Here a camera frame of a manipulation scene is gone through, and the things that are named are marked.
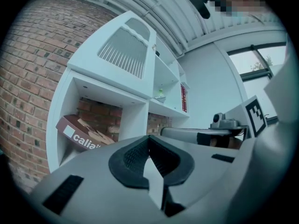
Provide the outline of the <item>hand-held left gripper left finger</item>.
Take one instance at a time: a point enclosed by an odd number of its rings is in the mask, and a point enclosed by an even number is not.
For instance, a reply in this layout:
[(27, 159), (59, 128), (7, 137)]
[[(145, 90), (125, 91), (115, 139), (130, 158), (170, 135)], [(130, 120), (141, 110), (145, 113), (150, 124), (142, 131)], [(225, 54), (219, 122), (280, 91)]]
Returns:
[[(157, 224), (167, 216), (154, 204), (146, 189), (119, 183), (108, 166), (110, 156), (140, 137), (82, 152), (47, 175), (30, 194), (31, 203), (54, 224)], [(44, 202), (69, 177), (83, 179), (60, 214)]]

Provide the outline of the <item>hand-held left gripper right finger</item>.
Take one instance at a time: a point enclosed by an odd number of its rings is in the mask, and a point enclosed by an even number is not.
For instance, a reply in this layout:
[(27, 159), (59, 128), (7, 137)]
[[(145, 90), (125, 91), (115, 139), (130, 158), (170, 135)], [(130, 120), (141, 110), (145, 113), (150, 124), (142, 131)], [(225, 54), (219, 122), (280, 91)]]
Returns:
[(232, 193), (223, 177), (236, 150), (149, 138), (149, 196), (167, 216), (225, 217)]

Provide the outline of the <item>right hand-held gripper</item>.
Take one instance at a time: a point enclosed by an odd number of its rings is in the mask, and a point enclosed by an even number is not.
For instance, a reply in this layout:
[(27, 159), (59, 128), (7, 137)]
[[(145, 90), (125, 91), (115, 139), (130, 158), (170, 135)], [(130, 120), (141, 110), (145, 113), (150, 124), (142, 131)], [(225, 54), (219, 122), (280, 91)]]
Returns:
[(210, 129), (164, 127), (160, 135), (203, 146), (210, 146), (214, 140), (219, 147), (228, 147), (229, 137), (243, 134), (244, 138), (256, 138), (266, 127), (262, 108), (254, 96), (226, 113), (215, 114)]

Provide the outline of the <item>person's right hand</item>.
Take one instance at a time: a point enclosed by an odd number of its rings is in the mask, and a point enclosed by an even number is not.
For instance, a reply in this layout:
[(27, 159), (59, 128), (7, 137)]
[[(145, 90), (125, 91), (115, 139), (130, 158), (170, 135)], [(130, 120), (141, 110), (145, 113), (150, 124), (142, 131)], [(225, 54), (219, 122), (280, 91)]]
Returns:
[(229, 149), (240, 149), (242, 145), (242, 140), (236, 138), (236, 137), (230, 137), (229, 138), (229, 143), (228, 143), (228, 148)]

